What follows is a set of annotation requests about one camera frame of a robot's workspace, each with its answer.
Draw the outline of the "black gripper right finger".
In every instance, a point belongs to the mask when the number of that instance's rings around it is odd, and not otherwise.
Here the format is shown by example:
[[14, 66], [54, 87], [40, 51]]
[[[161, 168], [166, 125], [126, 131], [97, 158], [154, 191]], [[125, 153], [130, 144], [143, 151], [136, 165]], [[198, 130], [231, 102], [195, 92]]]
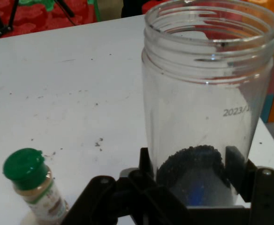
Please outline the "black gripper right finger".
[[234, 189], [250, 203], [248, 224], [274, 225], [274, 169], [256, 166], [237, 147], [225, 150], [225, 171]]

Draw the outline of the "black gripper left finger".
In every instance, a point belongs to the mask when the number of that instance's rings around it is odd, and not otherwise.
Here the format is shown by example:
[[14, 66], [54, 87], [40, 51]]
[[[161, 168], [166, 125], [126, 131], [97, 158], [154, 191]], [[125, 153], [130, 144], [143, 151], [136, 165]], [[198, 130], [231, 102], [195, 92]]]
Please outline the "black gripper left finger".
[[147, 148], [141, 148], [139, 167], [123, 171], [118, 180], [94, 177], [66, 217], [64, 225], [115, 225], [131, 216], [137, 225], [184, 225], [186, 208], [153, 180]]

